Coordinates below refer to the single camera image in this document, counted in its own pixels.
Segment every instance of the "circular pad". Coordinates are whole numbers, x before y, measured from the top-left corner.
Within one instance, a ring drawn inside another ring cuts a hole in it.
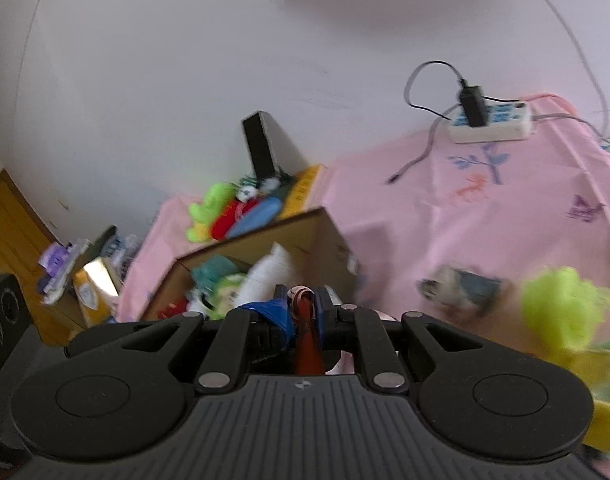
[[[545,406],[547,390],[529,377],[499,374],[479,381],[474,386],[474,398],[492,413],[525,416]]]
[[[130,387],[108,375],[78,377],[56,393],[61,410],[74,416],[102,416],[120,410],[130,398]]]
[[[580,445],[592,420],[586,386],[567,370],[499,346],[445,352],[421,386],[425,420],[457,448],[539,462]]]
[[[165,437],[185,411],[183,388],[155,353],[85,352],[26,379],[12,416],[28,447],[61,460],[127,456]]]

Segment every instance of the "gray cable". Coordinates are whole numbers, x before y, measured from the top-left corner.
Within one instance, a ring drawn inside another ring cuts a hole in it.
[[[608,111],[610,106],[608,105],[607,98],[605,97],[605,94],[602,91],[602,88],[600,87],[600,84],[598,83],[596,76],[594,75],[594,71],[592,70],[592,67],[589,65],[587,56],[585,55],[585,52],[582,49],[582,46],[581,46],[580,42],[578,41],[578,38],[576,38],[576,35],[572,31],[571,27],[565,21],[565,18],[563,18],[563,15],[560,13],[560,11],[556,8],[556,6],[552,3],[551,0],[543,0],[543,1],[547,4],[547,7],[549,7],[549,9],[551,9],[551,11],[554,13],[554,15],[557,18],[557,20],[559,21],[559,23],[565,29],[565,32],[567,33],[569,39],[572,41],[572,44],[574,45],[574,48],[576,49],[576,53],[578,54],[578,57],[581,60],[581,64],[584,67],[585,72],[587,72],[587,76],[589,77],[590,81],[592,82],[592,85],[594,86],[594,89],[596,90],[596,93],[598,94],[598,100],[600,100],[600,106],[602,107],[602,110],[601,110],[602,111],[602,133],[599,135],[599,137],[602,140],[609,142],[608,140],[605,139],[605,136],[607,136],[607,130],[610,127],[610,114]]]
[[[543,115],[534,115],[534,117],[532,117],[531,119],[533,121],[542,121],[542,120],[545,120],[545,119],[573,119],[575,121],[578,121],[579,123],[587,124],[587,126],[589,126],[592,129],[592,131],[596,134],[596,136],[600,140],[610,144],[610,140],[606,139],[605,137],[603,137],[600,134],[600,132],[598,131],[598,128],[596,128],[596,126],[591,124],[589,121],[586,121],[585,119],[581,119],[580,117],[576,117],[575,115],[571,115],[571,114],[543,114]]]
[[[424,152],[422,152],[421,155],[417,156],[414,160],[409,161],[405,166],[400,168],[400,170],[398,170],[396,173],[394,173],[392,176],[390,176],[385,181],[385,184],[393,184],[400,177],[402,177],[407,172],[407,170],[409,168],[411,168],[412,166],[415,166],[419,162],[424,161],[429,156],[429,154],[432,151],[432,148],[434,147],[434,140],[436,138],[436,128],[438,128],[438,124],[447,116],[447,114],[452,113],[459,106],[460,106],[459,104],[455,104],[453,106],[450,106],[449,108],[447,108],[447,110],[445,110],[441,114],[440,117],[437,117],[434,120],[434,122],[432,123],[432,126],[429,127],[429,135],[427,137],[427,145],[425,146]]]
[[[16,80],[16,94],[14,96],[14,106],[12,108],[12,136],[14,135],[14,123],[16,119],[16,106],[18,105],[18,93],[20,91],[21,86],[21,74],[23,73],[23,65],[25,64],[25,57],[28,51],[28,43],[29,37],[32,33],[32,27],[34,26],[34,22],[36,21],[36,15],[38,13],[38,4],[41,3],[41,0],[36,0],[36,4],[34,6],[34,12],[32,13],[32,18],[29,21],[28,34],[26,35],[25,44],[23,45],[23,53],[21,54],[21,62],[18,67],[18,79]]]

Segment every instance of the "toy pile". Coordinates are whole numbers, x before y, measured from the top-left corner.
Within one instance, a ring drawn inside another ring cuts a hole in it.
[[[218,182],[205,194],[203,203],[188,208],[191,242],[224,240],[269,224],[283,209],[293,179],[287,174],[257,182],[243,177],[238,184]]]
[[[159,312],[159,319],[183,312],[200,312],[207,319],[223,319],[237,306],[271,300],[276,285],[298,282],[290,253],[276,243],[251,268],[217,254],[192,269],[191,274],[194,288]]]

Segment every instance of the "green stuffed toy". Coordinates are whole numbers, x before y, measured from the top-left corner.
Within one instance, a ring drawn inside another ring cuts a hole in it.
[[[205,194],[203,203],[190,204],[187,208],[192,227],[187,231],[191,242],[206,242],[210,239],[210,227],[221,215],[225,206],[236,197],[238,187],[230,182],[218,182]]]
[[[539,357],[571,371],[594,396],[583,443],[610,452],[610,342],[590,347],[610,310],[610,290],[582,280],[572,267],[547,269],[524,283],[521,304],[527,326],[545,348]]]
[[[239,288],[246,277],[246,274],[239,272],[219,280],[210,295],[210,304],[213,307],[213,314],[211,314],[210,319],[223,319],[234,308]]]

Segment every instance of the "book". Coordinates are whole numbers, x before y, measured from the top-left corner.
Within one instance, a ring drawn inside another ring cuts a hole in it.
[[[296,174],[296,183],[291,187],[278,219],[284,220],[319,206],[328,176],[329,170],[322,164]]]

